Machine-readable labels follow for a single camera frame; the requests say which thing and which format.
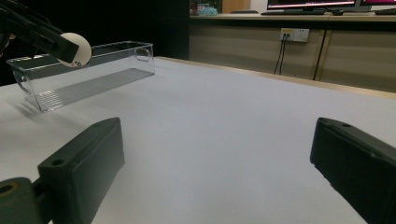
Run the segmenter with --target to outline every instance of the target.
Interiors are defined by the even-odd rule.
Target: keyboard
[[[387,8],[374,11],[378,16],[394,16],[396,15],[396,8]]]
[[[265,11],[262,12],[262,16],[301,16],[301,15],[324,15],[325,10],[314,10],[314,11]]]

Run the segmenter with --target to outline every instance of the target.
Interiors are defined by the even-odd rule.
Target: computer monitor
[[[300,9],[310,11],[319,8],[354,6],[355,0],[268,0],[267,10]]]
[[[394,0],[361,0],[361,6],[396,6]]]

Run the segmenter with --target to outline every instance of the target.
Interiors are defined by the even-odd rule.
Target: cabinet door
[[[223,0],[222,13],[250,9],[250,0]]]

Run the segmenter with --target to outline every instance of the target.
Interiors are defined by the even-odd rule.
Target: dark wall
[[[154,56],[189,57],[189,8],[185,0],[20,0],[63,32],[84,36],[92,46],[133,40],[153,43]],[[18,58],[12,40],[0,58],[0,85],[14,83],[6,59]]]

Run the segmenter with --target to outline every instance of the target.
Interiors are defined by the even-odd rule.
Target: black cable
[[[285,56],[285,48],[286,48],[286,40],[283,43],[283,49],[282,49],[282,61],[280,61],[280,66],[279,66],[279,74],[282,73],[282,64],[283,64],[283,57]]]
[[[283,46],[284,46],[284,42],[286,42],[286,39],[288,38],[288,36],[289,35],[283,34],[282,42],[280,43],[280,51],[279,51],[279,56],[277,57],[277,62],[276,62],[274,74],[276,73],[277,65],[279,64],[280,55],[282,55],[282,49],[283,49]]]

